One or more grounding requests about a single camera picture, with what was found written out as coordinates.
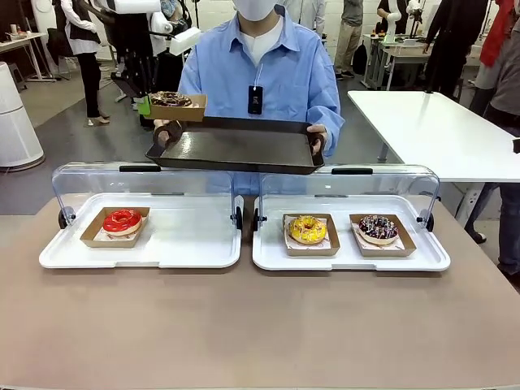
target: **white table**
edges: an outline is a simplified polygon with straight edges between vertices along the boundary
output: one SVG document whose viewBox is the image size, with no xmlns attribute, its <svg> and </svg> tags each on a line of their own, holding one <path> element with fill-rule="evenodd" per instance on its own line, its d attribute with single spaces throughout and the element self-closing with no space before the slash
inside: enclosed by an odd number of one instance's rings
<svg viewBox="0 0 520 390">
<path fill-rule="evenodd" d="M 384 73 L 389 68 L 388 82 L 386 90 L 389 91 L 392 85 L 392 78 L 396 64 L 425 64 L 431 56 L 433 44 L 427 53 L 423 53 L 424 44 L 415 42 L 409 45 L 403 43 L 385 44 L 383 38 L 372 37 L 370 34 L 364 34 L 365 38 L 370 39 L 369 59 L 366 62 L 365 75 L 362 84 L 368 89 L 380 90 L 383 88 Z M 481 42 L 471 47 L 471 52 L 467 57 L 471 61 L 471 65 L 479 64 L 480 51 L 482 50 Z M 413 83 L 417 78 L 418 67 L 413 69 L 413 74 L 409 78 Z"/>
<path fill-rule="evenodd" d="M 465 224 L 482 184 L 520 182 L 513 136 L 440 93 L 350 91 L 349 96 L 404 163 L 430 168 L 442 182 L 472 183 L 457 214 Z"/>
<path fill-rule="evenodd" d="M 28 46 L 29 53 L 31 55 L 32 66 L 34 67 L 34 70 L 36 71 L 36 75 L 37 75 L 35 79 L 28 79 L 28 81 L 50 81 L 50 82 L 56 81 L 55 78 L 47 78 L 47 77 L 43 77 L 41 75 L 40 66 L 38 65 L 38 61 L 37 61 L 36 55 L 34 53 L 33 45 L 31 44 L 33 40 L 35 40 L 37 38 L 45 37 L 46 35 L 47 34 L 45 34 L 43 32 L 28 32 L 26 38 L 17 39 L 15 41 L 2 42 L 2 43 L 0 43 L 0 53 L 5 53 L 7 51 L 19 49 L 20 47 Z"/>
</svg>

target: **white pillar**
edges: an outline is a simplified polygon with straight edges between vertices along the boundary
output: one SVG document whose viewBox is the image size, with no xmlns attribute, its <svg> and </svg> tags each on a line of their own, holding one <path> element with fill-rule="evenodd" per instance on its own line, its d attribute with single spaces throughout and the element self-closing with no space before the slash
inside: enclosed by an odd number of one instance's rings
<svg viewBox="0 0 520 390">
<path fill-rule="evenodd" d="M 45 156 L 6 63 L 0 63 L 0 171 L 34 167 Z"/>
</svg>

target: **face mask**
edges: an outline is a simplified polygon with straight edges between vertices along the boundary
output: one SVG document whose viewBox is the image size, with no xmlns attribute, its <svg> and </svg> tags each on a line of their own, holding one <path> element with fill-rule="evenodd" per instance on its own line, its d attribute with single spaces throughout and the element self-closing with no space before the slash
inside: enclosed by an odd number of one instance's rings
<svg viewBox="0 0 520 390">
<path fill-rule="evenodd" d="M 258 22 L 273 11 L 276 0 L 233 0 L 236 10 L 247 20 Z"/>
</svg>

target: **gray floor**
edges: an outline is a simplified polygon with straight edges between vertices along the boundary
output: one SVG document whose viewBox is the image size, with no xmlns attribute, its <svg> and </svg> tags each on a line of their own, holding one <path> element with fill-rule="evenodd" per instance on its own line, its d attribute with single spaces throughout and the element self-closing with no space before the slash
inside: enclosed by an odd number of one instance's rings
<svg viewBox="0 0 520 390">
<path fill-rule="evenodd" d="M 357 79 L 343 80 L 339 89 L 342 115 L 347 123 L 330 163 L 374 163 L 381 140 L 347 96 L 349 90 L 364 90 L 364 87 Z M 151 132 L 140 126 L 128 99 L 114 103 L 118 95 L 119 90 L 114 84 L 102 89 L 103 108 L 112 114 L 109 126 L 86 128 L 85 102 L 80 101 L 37 128 L 46 161 L 28 171 L 0 175 L 0 215 L 36 214 L 54 196 L 52 172 L 63 164 L 146 161 L 144 154 L 151 144 Z M 397 159 L 390 155 L 388 161 L 396 163 Z M 445 204 L 454 212 L 461 192 L 452 185 L 444 188 L 443 192 L 451 200 Z"/>
</svg>

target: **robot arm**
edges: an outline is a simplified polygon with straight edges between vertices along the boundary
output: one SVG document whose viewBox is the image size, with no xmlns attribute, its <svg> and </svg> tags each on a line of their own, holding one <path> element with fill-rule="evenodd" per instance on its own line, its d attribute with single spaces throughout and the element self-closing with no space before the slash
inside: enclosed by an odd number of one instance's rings
<svg viewBox="0 0 520 390">
<path fill-rule="evenodd" d="M 388 0 L 388 9 L 390 10 L 390 13 L 387 16 L 388 31 L 387 35 L 384 37 L 384 43 L 392 44 L 396 43 L 396 22 L 401 20 L 402 15 L 399 12 L 397 0 Z"/>
</svg>

